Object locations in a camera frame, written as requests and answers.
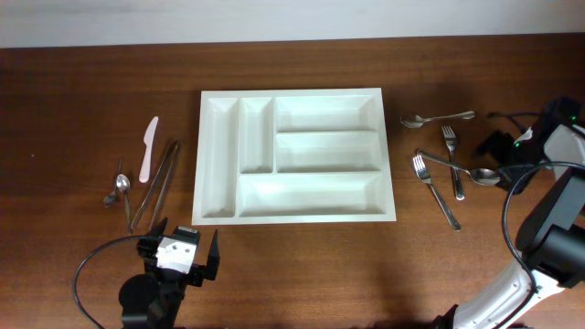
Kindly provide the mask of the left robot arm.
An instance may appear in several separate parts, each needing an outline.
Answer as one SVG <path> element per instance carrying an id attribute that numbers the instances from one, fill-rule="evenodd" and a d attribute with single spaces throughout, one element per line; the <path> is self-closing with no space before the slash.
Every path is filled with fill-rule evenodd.
<path id="1" fill-rule="evenodd" d="M 119 291 L 124 328 L 173 328 L 186 288 L 200 287 L 205 280 L 217 278 L 218 233 L 211 241 L 207 263 L 200 265 L 195 263 L 200 232 L 178 226 L 166 236 L 167 222 L 164 218 L 138 240 L 144 273 L 132 276 Z"/>

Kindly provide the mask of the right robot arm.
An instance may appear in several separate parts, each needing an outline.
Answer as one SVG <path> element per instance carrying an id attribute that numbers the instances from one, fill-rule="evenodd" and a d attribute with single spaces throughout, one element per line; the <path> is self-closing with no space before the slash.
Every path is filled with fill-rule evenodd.
<path id="1" fill-rule="evenodd" d="M 520 137 L 496 131 L 476 149 L 497 162 L 498 187 L 506 191 L 502 214 L 511 198 L 522 193 L 537 172 L 554 171 L 556 182 L 522 222 L 512 238 L 501 220 L 513 260 L 473 300 L 455 304 L 432 323 L 435 328 L 510 328 L 530 308 L 584 280 L 583 105 L 557 98 L 536 113 Z"/>

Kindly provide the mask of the steel fork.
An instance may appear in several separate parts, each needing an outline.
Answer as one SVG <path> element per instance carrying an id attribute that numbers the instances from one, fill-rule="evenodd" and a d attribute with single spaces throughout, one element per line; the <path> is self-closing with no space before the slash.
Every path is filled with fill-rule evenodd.
<path id="1" fill-rule="evenodd" d="M 431 176 L 429 174 L 429 171 L 428 171 L 426 165 L 424 164 L 424 161 L 422 160 L 422 157 L 420 155 L 416 155 L 412 158 L 411 162 L 412 162 L 412 166 L 413 166 L 413 169 L 414 169 L 416 176 L 433 193 L 439 207 L 441 208 L 443 215 L 446 217 L 446 219 L 447 219 L 448 223 L 450 224 L 450 226 L 452 227 L 452 229 L 454 231 L 460 231 L 462 229 L 460 223 L 457 221 L 457 219 L 455 218 L 455 216 L 453 215 L 453 213 L 451 212 L 451 210 L 447 206 L 447 204 L 444 201 L 444 199 L 442 198 L 440 192 L 437 190 L 437 188 L 432 183 Z"/>
<path id="2" fill-rule="evenodd" d="M 456 134 L 450 126 L 442 126 L 441 130 L 443 133 L 445 143 L 446 143 L 447 148 L 449 150 L 449 160 L 451 162 L 453 162 L 454 161 L 454 151 L 456 150 L 456 147 L 458 145 L 458 140 L 457 140 Z M 458 174 L 458 171 L 454 168 L 452 169 L 452 184 L 453 184 L 453 191 L 454 191 L 455 198 L 458 201 L 464 200 L 465 193 L 463 191 L 462 180 L 460 178 L 460 175 Z"/>

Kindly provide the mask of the steel tablespoon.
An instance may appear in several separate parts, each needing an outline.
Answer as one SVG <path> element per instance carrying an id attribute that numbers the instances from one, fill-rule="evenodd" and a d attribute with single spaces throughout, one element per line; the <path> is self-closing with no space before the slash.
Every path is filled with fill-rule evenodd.
<path id="1" fill-rule="evenodd" d="M 481 185 L 481 186 L 495 186 L 496 184 L 498 184 L 500 182 L 499 174 L 496 171 L 491 170 L 491 169 L 487 169 L 487 168 L 467 169 L 459 164 L 456 164 L 456 163 L 448 161 L 448 160 L 444 160 L 438 156 L 435 156 L 433 154 L 429 154 L 421 149 L 416 151 L 416 155 L 420 155 L 421 157 L 428 159 L 428 160 L 431 160 L 435 163 L 447 165 L 452 169 L 464 172 L 470 177 L 470 179 L 473 182 L 475 182 L 476 184 Z"/>
<path id="2" fill-rule="evenodd" d="M 405 125 L 406 127 L 410 128 L 410 129 L 418 129 L 427 122 L 446 120 L 446 119 L 470 120 L 470 119 L 473 119 L 474 117 L 475 117 L 474 111 L 465 111 L 465 112 L 461 112 L 461 113 L 442 115 L 442 116 L 436 116 L 436 117 L 430 117 L 430 118 L 423 118 L 423 117 L 420 117 L 419 115 L 415 115 L 412 120 L 406 120 L 406 119 L 401 118 L 400 121 L 403 125 Z"/>

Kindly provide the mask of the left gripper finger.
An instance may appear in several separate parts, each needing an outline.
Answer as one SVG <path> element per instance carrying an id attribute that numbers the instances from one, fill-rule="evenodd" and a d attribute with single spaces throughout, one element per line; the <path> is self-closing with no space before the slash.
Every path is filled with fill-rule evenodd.
<path id="1" fill-rule="evenodd" d="M 218 247 L 218 230 L 214 231 L 214 236 L 211 241 L 209 253 L 207 255 L 207 264 L 205 268 L 205 279 L 214 281 L 217 278 L 218 267 L 220 264 L 220 255 Z"/>
<path id="2" fill-rule="evenodd" d="M 159 223 L 155 224 L 146 236 L 150 239 L 160 239 L 164 236 L 165 228 L 168 223 L 168 218 L 163 218 Z"/>

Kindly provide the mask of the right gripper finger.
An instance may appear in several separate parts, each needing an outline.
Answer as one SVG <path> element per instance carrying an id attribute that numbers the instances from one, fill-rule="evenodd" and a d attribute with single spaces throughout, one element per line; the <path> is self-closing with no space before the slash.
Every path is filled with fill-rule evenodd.
<path id="1" fill-rule="evenodd" d="M 516 181 L 520 181 L 513 192 L 514 195 L 519 195 L 525 190 L 535 175 L 532 173 L 523 178 L 523 174 L 528 172 L 530 169 L 531 166 L 500 166 L 495 170 L 500 178 L 499 182 L 495 186 L 505 191 L 509 191 L 516 183 Z"/>
<path id="2" fill-rule="evenodd" d="M 514 138 L 511 134 L 496 130 L 475 148 L 474 155 L 490 155 L 494 160 L 509 160 L 513 144 Z"/>

